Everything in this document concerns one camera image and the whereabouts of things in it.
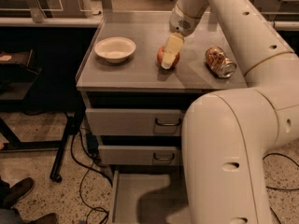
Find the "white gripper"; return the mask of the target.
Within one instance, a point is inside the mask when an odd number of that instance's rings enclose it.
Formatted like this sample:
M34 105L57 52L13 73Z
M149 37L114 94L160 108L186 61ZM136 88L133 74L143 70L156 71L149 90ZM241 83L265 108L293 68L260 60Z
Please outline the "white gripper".
M170 69L176 62L176 58L184 45L184 36L191 35L203 16L203 9L183 9L175 6L169 19L171 34L164 46L161 66Z

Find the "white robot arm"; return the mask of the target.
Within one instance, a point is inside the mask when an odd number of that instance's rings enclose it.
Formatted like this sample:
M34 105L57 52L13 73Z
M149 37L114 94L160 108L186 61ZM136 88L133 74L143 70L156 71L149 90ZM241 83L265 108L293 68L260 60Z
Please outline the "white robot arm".
M263 155L298 137L299 58L249 0L178 0L169 27L190 35L215 13L247 86L195 100L182 125L192 224L272 224Z

